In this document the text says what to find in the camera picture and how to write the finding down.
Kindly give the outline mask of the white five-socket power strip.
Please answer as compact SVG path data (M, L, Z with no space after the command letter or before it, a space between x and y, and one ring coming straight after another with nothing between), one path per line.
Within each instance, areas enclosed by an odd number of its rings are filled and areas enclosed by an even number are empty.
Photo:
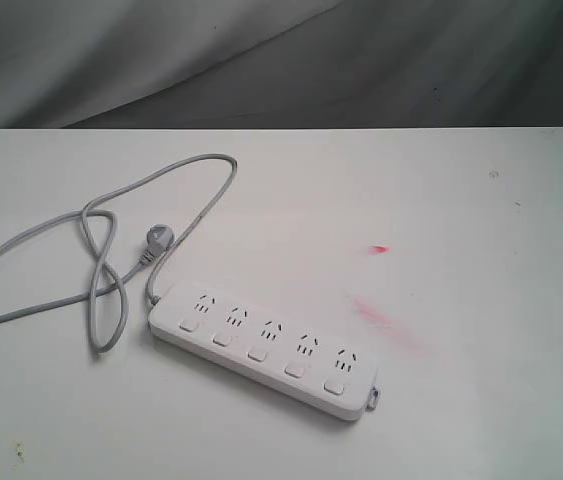
M216 288L178 283L148 322L155 337L341 420L378 404L367 350Z

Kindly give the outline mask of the grey backdrop cloth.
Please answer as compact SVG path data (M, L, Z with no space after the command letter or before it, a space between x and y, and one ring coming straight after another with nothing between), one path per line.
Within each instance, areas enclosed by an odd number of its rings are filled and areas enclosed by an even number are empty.
M563 1L0 1L0 128L563 126Z

